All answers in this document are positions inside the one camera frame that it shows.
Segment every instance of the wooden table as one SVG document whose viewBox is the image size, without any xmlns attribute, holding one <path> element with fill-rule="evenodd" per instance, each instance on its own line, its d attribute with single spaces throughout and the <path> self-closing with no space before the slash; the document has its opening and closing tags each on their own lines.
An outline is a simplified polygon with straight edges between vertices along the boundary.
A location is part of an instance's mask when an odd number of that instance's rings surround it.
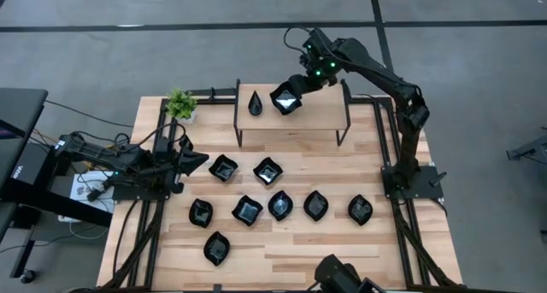
<svg viewBox="0 0 547 293">
<path fill-rule="evenodd" d="M 336 132 L 338 146 L 350 129 L 350 111 L 347 85 L 325 86 L 319 91 L 302 95 L 303 106 L 288 115 L 282 115 L 272 104 L 270 92 L 279 85 L 241 84 L 238 86 L 238 107 L 234 121 L 239 147 L 243 131 L 328 130 Z M 262 102 L 262 113 L 254 116 L 249 112 L 249 100 L 256 91 Z M 344 130 L 342 137 L 339 131 Z"/>
<path fill-rule="evenodd" d="M 133 142 L 142 140 L 156 128 L 161 101 L 160 97 L 141 99 Z M 195 150 L 209 153 L 210 159 L 192 176 L 184 177 L 184 192 L 171 196 L 166 203 L 153 290 L 212 290 L 213 284 L 222 284 L 225 290 L 305 290 L 314 283 L 315 267 L 329 254 L 352 263 L 362 278 L 369 277 L 385 289 L 404 288 L 391 204 L 384 197 L 380 176 L 383 160 L 373 107 L 350 105 L 350 112 L 351 132 L 340 147 L 333 144 L 330 133 L 276 130 L 249 132 L 245 146 L 239 148 L 232 130 L 233 105 L 199 106 L 195 123 L 186 127 L 187 133 Z M 383 115 L 388 132 L 386 113 Z M 151 149 L 152 143 L 151 138 L 144 148 Z M 388 144 L 393 151 L 392 141 Z M 220 154 L 239 164 L 227 184 L 222 184 L 208 171 Z M 285 171 L 268 189 L 252 172 L 267 156 Z M 431 161 L 424 134 L 417 157 L 421 162 Z M 278 190 L 284 190 L 294 202 L 287 219 L 277 222 L 265 209 L 249 228 L 231 215 L 242 195 L 266 207 Z M 326 216 L 317 223 L 303 211 L 303 201 L 313 190 L 318 190 L 329 201 Z M 373 217 L 364 226 L 358 226 L 347 215 L 347 206 L 357 194 L 373 204 Z M 196 198 L 209 201 L 215 207 L 215 216 L 207 229 L 194 226 L 188 220 L 189 207 Z M 130 202 L 122 202 L 115 208 L 99 285 L 112 277 L 115 246 L 130 205 Z M 461 282 L 444 212 L 427 199 L 415 200 L 415 206 L 424 246 L 450 278 Z M 129 217 L 118 267 L 132 250 L 139 212 L 140 203 Z M 230 240 L 232 248 L 226 261 L 214 267 L 203 257 L 203 245 L 217 230 Z M 419 283 L 419 269 L 410 246 L 409 253 L 414 279 Z M 141 258 L 137 284 L 144 280 L 147 250 Z"/>
</svg>

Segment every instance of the small white pot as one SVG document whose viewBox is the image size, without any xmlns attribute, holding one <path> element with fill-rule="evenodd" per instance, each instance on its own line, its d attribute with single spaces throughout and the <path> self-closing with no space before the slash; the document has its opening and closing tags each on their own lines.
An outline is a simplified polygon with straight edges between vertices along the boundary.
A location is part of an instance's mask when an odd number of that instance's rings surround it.
<svg viewBox="0 0 547 293">
<path fill-rule="evenodd" d="M 192 124 L 192 123 L 194 123 L 195 119 L 196 119 L 196 110 L 194 109 L 191 112 L 190 118 L 188 118 L 188 119 L 178 118 L 177 120 L 180 122 L 180 124 Z"/>
</svg>

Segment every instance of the potted plant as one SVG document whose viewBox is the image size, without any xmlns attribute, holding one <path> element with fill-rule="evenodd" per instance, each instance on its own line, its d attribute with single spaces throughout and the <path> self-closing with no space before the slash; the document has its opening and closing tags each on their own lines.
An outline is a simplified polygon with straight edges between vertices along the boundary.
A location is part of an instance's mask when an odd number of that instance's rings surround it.
<svg viewBox="0 0 547 293">
<path fill-rule="evenodd" d="M 191 92 L 175 88 L 169 95 L 168 114 L 181 123 L 191 124 L 196 119 L 197 99 Z"/>
</svg>

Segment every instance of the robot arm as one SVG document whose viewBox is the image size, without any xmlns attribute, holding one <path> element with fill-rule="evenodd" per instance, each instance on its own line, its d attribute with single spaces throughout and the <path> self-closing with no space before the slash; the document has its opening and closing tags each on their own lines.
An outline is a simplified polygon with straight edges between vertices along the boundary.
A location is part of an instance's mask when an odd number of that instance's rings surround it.
<svg viewBox="0 0 547 293">
<path fill-rule="evenodd" d="M 335 84 L 336 74 L 343 69 L 359 73 L 395 100 L 397 126 L 403 139 L 393 182 L 399 188 L 408 189 L 420 171 L 415 158 L 416 148 L 420 131 L 429 117 L 420 87 L 404 81 L 375 61 L 365 46 L 354 38 L 338 38 L 331 42 L 321 29 L 315 28 L 309 32 L 303 47 L 306 52 L 300 56 L 300 63 L 306 68 L 307 76 L 289 78 L 297 97 L 317 91 L 325 84 Z"/>
<path fill-rule="evenodd" d="M 120 186 L 119 191 L 115 188 L 115 199 L 142 198 L 137 189 L 157 199 L 164 198 L 168 192 L 181 193 L 184 184 L 179 182 L 178 176 L 182 173 L 189 176 L 209 159 L 209 155 L 193 150 L 194 146 L 186 135 L 176 142 L 179 151 L 174 148 L 174 141 L 165 137 L 156 140 L 154 153 L 141 149 L 140 144 L 125 143 L 117 145 L 116 149 L 107 149 L 86 142 L 78 132 L 73 132 L 60 136 L 55 152 L 56 156 L 70 161 L 88 161 L 115 171 L 116 174 L 103 183 L 105 190 L 110 186 Z"/>
</svg>

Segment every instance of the white object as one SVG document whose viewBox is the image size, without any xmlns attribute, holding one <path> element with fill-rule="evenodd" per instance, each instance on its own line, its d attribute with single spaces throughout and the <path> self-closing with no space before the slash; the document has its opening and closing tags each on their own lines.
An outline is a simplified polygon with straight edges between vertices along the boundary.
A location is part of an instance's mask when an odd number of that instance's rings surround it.
<svg viewBox="0 0 547 293">
<path fill-rule="evenodd" d="M 70 199 L 77 200 L 84 204 L 90 205 L 94 208 L 100 208 L 103 211 L 112 213 L 114 211 L 114 200 L 112 199 L 112 194 L 114 193 L 114 186 L 107 189 L 97 200 L 89 202 L 87 200 L 87 195 L 91 192 L 92 189 L 103 190 L 103 181 L 106 180 L 106 176 L 111 176 L 113 172 L 101 172 L 101 171 L 90 171 L 88 173 L 76 173 L 74 175 L 74 181 L 72 183 L 72 189 L 70 190 Z M 91 190 L 85 185 L 84 181 L 89 185 Z M 73 223 L 80 222 L 80 220 L 75 220 L 70 217 L 65 217 L 59 215 L 58 218 L 61 222 Z"/>
<path fill-rule="evenodd" d="M 194 123 L 194 120 L 196 119 L 196 110 L 192 110 L 190 114 L 190 118 L 184 119 L 184 118 L 178 118 L 177 120 L 180 122 L 180 124 L 192 124 Z"/>
</svg>

